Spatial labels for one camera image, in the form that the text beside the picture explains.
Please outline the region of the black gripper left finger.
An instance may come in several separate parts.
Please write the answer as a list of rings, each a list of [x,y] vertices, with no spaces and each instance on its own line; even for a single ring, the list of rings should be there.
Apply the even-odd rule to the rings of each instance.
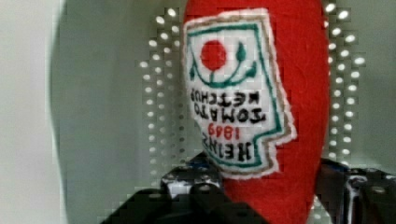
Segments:
[[[141,189],[101,224],[268,224],[247,203],[225,193],[219,170],[200,153]]]

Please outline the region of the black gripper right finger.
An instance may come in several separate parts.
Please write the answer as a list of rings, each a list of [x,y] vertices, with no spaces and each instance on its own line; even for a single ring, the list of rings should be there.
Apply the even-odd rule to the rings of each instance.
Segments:
[[[332,224],[396,224],[395,176],[322,159],[316,196]]]

